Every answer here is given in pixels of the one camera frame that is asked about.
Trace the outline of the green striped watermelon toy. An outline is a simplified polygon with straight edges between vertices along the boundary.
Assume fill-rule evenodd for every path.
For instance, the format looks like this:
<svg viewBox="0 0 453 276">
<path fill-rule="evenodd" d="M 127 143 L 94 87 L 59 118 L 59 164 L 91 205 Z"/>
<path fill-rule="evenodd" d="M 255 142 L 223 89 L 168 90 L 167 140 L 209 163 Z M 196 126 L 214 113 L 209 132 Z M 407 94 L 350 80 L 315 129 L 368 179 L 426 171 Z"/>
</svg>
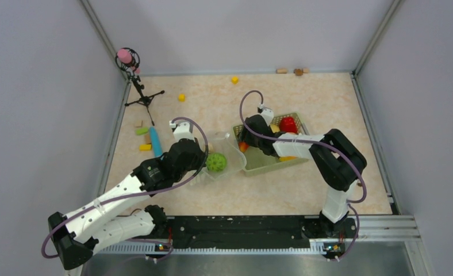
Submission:
<svg viewBox="0 0 453 276">
<path fill-rule="evenodd" d="M 209 154 L 206 160 L 206 167 L 214 173 L 222 172 L 227 167 L 226 156 L 219 152 Z"/>
</svg>

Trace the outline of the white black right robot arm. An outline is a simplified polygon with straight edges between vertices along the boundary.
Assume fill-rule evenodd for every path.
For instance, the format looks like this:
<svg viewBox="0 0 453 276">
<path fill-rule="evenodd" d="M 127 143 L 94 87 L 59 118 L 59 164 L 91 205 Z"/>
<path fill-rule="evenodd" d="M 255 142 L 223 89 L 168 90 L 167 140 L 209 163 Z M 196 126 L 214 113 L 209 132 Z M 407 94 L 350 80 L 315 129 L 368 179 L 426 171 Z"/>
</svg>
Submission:
<svg viewBox="0 0 453 276">
<path fill-rule="evenodd" d="M 329 186 L 321 211 L 320 230 L 327 237 L 335 237 L 341 232 L 342 220 L 348 213 L 351 186 L 362 181 L 362 172 L 367 166 L 364 155 L 338 129 L 315 136 L 274 133 L 259 114 L 241 120 L 243 129 L 239 139 L 250 147 L 276 158 L 295 157 L 314 161 Z"/>
</svg>

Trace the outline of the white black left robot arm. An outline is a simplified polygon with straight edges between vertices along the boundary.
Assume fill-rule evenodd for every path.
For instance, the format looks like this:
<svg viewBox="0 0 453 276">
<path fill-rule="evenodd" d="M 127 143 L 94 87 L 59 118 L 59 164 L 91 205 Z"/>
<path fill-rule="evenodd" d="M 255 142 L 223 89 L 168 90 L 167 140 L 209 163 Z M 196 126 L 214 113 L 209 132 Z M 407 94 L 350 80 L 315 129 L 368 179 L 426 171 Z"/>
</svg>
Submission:
<svg viewBox="0 0 453 276">
<path fill-rule="evenodd" d="M 199 173 L 209 150 L 196 139 L 181 139 L 161 156 L 147 159 L 119 184 L 78 210 L 48 217 L 50 239 L 66 271 L 77 269 L 110 245 L 136 236 L 161 237 L 167 216 L 158 205 L 122 217 L 126 209 L 178 187 L 189 171 Z"/>
</svg>

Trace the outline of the clear dotted zip top bag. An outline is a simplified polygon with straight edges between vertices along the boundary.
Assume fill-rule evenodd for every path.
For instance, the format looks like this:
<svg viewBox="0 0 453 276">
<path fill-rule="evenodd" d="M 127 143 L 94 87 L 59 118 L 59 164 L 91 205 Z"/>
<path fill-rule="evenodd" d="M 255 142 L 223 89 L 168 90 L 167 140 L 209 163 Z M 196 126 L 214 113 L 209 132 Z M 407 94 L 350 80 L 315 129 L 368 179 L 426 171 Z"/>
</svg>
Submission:
<svg viewBox="0 0 453 276">
<path fill-rule="evenodd" d="M 230 132 L 207 132 L 209 153 L 206 166 L 190 181 L 190 185 L 199 185 L 227 179 L 243 170 L 246 157 L 239 150 L 234 135 Z"/>
</svg>

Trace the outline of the red wax apple toy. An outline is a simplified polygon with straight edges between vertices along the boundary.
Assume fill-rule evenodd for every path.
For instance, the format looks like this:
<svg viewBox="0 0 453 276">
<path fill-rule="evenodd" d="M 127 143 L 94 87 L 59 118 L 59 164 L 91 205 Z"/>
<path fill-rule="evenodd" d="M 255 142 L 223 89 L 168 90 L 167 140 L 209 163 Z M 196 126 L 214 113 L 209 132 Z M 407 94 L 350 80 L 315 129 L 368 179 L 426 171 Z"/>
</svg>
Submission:
<svg viewBox="0 0 453 276">
<path fill-rule="evenodd" d="M 246 142 L 243 142 L 243 141 L 239 142 L 238 146 L 239 146 L 240 152 L 242 152 L 242 153 L 245 153 L 247 151 L 247 149 L 249 149 L 249 145 Z"/>
</svg>

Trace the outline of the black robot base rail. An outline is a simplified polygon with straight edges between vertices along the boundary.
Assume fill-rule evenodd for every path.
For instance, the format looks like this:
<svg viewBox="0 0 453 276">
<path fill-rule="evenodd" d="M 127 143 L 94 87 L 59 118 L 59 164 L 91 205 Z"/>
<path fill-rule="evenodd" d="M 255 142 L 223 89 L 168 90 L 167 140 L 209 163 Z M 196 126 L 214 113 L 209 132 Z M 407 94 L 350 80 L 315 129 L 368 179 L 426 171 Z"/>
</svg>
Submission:
<svg viewBox="0 0 453 276">
<path fill-rule="evenodd" d="M 179 250 L 240 252 L 293 252 L 310 250 L 324 258 L 342 257 L 358 238 L 358 216 L 344 215 L 332 223 L 315 216 L 175 216 L 162 217 L 152 240 L 170 242 Z"/>
</svg>

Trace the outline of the yellow pear toy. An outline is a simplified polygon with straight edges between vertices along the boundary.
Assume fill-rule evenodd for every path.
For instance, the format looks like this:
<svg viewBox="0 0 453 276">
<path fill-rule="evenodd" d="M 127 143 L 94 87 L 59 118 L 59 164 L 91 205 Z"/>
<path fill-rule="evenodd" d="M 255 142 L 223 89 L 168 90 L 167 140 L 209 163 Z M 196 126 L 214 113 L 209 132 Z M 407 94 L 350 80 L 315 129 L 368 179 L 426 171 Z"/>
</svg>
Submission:
<svg viewBox="0 0 453 276">
<path fill-rule="evenodd" d="M 277 132 L 280 132 L 280 128 L 279 126 L 275 125 L 275 124 L 270 124 L 270 129 L 273 133 L 277 133 Z"/>
</svg>

